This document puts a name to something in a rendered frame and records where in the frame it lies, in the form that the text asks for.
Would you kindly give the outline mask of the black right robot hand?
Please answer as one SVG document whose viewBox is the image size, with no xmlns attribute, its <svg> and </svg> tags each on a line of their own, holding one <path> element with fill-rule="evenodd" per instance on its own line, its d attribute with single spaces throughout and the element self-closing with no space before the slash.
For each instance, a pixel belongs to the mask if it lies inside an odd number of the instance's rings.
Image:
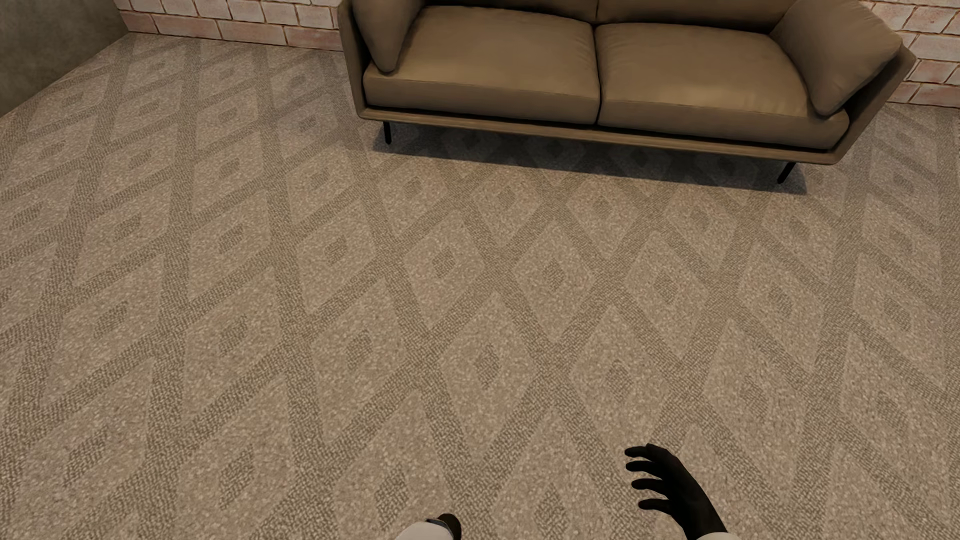
<svg viewBox="0 0 960 540">
<path fill-rule="evenodd" d="M 670 450 L 646 444 L 626 448 L 624 454 L 630 458 L 625 465 L 628 471 L 650 475 L 634 479 L 630 483 L 631 488 L 661 496 L 639 500 L 637 506 L 641 510 L 658 511 L 670 516 L 687 540 L 702 540 L 710 534 L 728 533 L 707 493 Z"/>
</svg>

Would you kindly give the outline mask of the tan two-seat sofa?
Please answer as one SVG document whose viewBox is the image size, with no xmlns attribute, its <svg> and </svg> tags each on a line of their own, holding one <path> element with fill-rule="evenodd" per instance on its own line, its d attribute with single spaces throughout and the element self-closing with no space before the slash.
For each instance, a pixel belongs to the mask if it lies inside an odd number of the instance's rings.
<svg viewBox="0 0 960 540">
<path fill-rule="evenodd" d="M 858 0 L 342 0 L 360 118 L 838 163 L 916 62 Z"/>
</svg>

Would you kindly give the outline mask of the white and black robot leg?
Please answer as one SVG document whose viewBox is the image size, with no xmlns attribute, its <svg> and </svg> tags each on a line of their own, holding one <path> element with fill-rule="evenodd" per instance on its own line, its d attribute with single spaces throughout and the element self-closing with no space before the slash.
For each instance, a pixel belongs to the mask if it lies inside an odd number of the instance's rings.
<svg viewBox="0 0 960 540">
<path fill-rule="evenodd" d="M 454 514 L 441 513 L 412 522 L 393 540 L 462 540 L 462 524 Z"/>
</svg>

